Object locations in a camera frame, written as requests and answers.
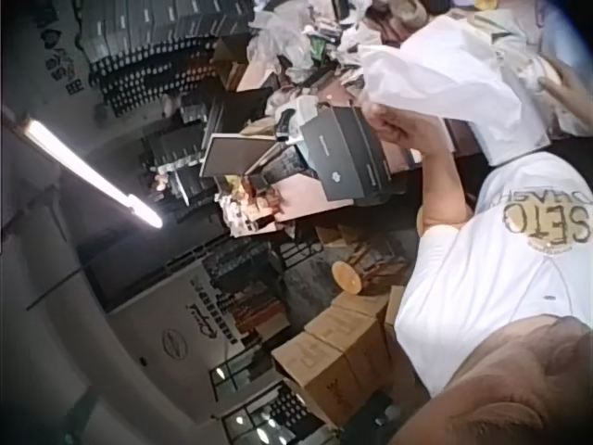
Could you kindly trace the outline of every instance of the stool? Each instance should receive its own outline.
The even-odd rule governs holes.
[[[346,261],[336,261],[332,265],[332,275],[335,282],[348,294],[358,295],[372,279],[392,265],[393,258],[385,261],[377,261],[368,269],[357,271],[355,266],[359,264],[372,250],[369,242],[358,243],[354,251]]]

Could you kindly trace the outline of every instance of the storage rack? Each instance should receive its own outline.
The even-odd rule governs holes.
[[[85,0],[81,45],[89,82],[115,115],[216,77],[219,37],[248,32],[252,0]]]

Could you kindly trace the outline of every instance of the fluorescent light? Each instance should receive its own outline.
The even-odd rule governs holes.
[[[259,440],[261,440],[263,443],[270,443],[270,440],[268,439],[268,435],[266,434],[266,432],[263,429],[258,428],[258,436],[259,436]]]
[[[24,133],[49,156],[83,178],[87,183],[118,201],[122,206],[132,210],[132,213],[138,218],[158,229],[163,226],[163,221],[160,217],[144,202],[134,195],[126,196],[125,193],[93,170],[89,164],[84,162],[72,150],[64,145],[64,143],[52,132],[47,130],[42,123],[33,119],[29,120]]]
[[[158,217],[157,213],[150,209],[144,202],[134,195],[128,195],[128,199],[130,200],[130,208],[134,215],[146,221],[153,227],[157,227],[157,229],[160,229],[163,226],[163,221]]]

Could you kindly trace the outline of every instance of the white t-shirt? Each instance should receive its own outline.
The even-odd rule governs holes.
[[[396,334],[431,396],[510,322],[550,314],[593,326],[592,216],[578,172],[536,153],[488,176],[463,228],[424,234]]]

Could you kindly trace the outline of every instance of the hand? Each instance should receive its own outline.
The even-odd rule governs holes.
[[[560,74],[562,84],[557,84],[545,77],[540,77],[539,83],[562,106],[593,129],[593,98],[591,92],[587,90],[568,65],[551,57],[546,58],[546,60]]]
[[[362,103],[362,113],[379,138],[403,148],[414,148],[428,156],[447,153],[444,127],[439,118],[375,104]]]

